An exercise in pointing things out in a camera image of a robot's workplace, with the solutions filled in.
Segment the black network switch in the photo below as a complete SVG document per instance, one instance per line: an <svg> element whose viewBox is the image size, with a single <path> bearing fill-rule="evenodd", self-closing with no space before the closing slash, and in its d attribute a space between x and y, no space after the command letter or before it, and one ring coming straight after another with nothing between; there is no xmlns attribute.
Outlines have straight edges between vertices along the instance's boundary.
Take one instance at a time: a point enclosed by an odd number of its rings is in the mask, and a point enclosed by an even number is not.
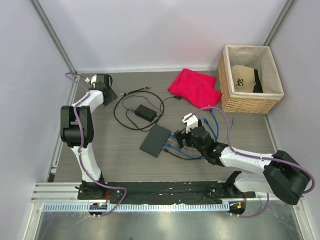
<svg viewBox="0 0 320 240"><path fill-rule="evenodd" d="M139 149L155 158L158 158L171 133L172 132L169 129L155 124Z"/></svg>

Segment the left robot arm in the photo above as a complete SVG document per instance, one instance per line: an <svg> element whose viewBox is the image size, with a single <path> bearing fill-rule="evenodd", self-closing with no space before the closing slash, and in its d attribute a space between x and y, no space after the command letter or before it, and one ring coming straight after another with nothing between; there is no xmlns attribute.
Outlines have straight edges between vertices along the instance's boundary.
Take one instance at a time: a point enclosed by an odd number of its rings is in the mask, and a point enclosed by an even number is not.
<svg viewBox="0 0 320 240"><path fill-rule="evenodd" d="M85 87L77 82L73 76L78 73L68 72L65 76L85 90L85 94L71 105L64 105L60 109L60 138L75 154L81 170L82 191L89 192L93 198L100 200L112 186L107 186L101 169L95 159L92 142L95 131L92 113L99 106L107 106L117 99L112 90L113 78L109 74L95 74L84 81Z"/></svg>

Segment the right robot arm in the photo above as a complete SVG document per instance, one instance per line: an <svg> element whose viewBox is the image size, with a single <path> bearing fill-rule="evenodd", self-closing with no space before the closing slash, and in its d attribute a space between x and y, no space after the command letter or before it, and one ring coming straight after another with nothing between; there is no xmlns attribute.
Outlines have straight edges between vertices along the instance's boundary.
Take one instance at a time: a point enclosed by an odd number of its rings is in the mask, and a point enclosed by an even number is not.
<svg viewBox="0 0 320 240"><path fill-rule="evenodd" d="M179 148L194 147L208 163L240 170L229 177L231 182L225 186L230 197L262 192L296 205L304 194L311 175L285 151L274 154L241 151L214 140L195 116L183 123L186 128L174 133Z"/></svg>

